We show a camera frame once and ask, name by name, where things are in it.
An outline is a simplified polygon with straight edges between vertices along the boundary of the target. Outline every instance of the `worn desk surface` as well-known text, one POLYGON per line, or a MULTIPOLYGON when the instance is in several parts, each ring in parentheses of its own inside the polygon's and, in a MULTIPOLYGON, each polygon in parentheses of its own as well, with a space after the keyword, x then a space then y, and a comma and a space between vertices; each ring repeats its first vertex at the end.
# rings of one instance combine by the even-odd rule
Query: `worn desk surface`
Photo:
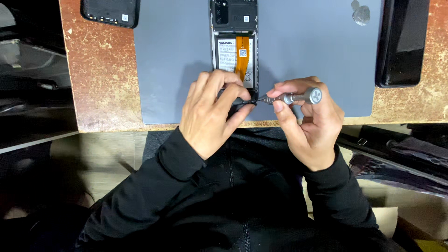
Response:
MULTIPOLYGON (((134 33, 85 20, 80 0, 60 0, 65 46, 80 132, 171 130, 142 122, 134 33)), ((416 87, 375 89, 372 115, 344 124, 448 122, 448 4, 431 0, 422 81, 416 87)), ((278 126, 277 121, 242 127, 278 126)))

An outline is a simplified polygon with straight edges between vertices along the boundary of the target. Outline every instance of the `phone battery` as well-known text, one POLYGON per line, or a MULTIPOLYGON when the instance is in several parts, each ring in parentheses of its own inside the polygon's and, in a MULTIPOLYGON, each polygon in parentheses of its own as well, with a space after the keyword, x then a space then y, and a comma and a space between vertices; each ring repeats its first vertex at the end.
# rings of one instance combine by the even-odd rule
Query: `phone battery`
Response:
MULTIPOLYGON (((224 34, 215 36, 215 51, 216 51, 216 68, 228 72, 235 72, 237 66, 237 46, 236 46, 236 34, 224 34)), ((247 64, 246 75, 243 80, 245 88, 254 88, 256 74, 256 46, 254 36, 249 37, 249 52, 246 50, 238 50, 240 57, 247 55, 249 57, 249 63, 247 64)))

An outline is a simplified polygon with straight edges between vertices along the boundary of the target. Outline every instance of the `qr code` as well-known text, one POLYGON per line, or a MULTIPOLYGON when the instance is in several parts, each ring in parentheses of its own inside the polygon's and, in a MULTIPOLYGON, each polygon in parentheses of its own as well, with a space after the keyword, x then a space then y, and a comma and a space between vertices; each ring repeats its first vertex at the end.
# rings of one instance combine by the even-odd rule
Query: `qr code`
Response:
POLYGON ((240 50, 240 57, 247 57, 247 50, 240 50))

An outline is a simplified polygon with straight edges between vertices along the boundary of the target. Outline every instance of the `sticker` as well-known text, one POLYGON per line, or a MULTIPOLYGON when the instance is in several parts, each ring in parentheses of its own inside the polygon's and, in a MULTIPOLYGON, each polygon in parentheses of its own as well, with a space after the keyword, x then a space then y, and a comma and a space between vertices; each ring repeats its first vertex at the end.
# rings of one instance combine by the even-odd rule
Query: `sticker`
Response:
POLYGON ((247 57, 247 50, 246 49, 240 50, 240 57, 247 57))
MULTIPOLYGON (((224 71, 235 72, 235 68, 237 67, 237 45, 236 39, 218 39, 218 63, 219 68, 224 71)), ((249 55, 252 55, 252 42, 253 39, 249 39, 249 55)), ((247 64, 247 72, 245 79, 243 81, 243 85, 245 88, 254 87, 253 78, 254 75, 252 73, 253 70, 253 57, 249 57, 249 63, 247 64)))

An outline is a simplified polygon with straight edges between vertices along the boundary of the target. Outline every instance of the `hand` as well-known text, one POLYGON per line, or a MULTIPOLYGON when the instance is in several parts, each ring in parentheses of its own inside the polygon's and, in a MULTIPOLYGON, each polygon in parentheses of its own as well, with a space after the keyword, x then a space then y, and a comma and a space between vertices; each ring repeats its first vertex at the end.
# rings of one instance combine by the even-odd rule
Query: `hand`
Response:
POLYGON ((311 171, 319 171, 330 167, 335 160, 333 148, 344 120, 344 112, 330 97, 327 86, 315 76, 294 79, 277 83, 267 96, 305 92, 308 87, 320 88, 320 103, 306 104, 304 101, 296 101, 288 106, 282 101, 275 101, 273 105, 291 152, 311 171), (305 117, 301 125, 297 124, 297 118, 291 110, 293 105, 302 106, 301 111, 305 117))
POLYGON ((237 97, 250 100, 249 91, 234 73, 222 70, 202 72, 191 84, 179 130, 202 159, 213 155, 255 108, 253 104, 244 105, 226 120, 237 97), (217 99, 225 83, 227 86, 217 99))

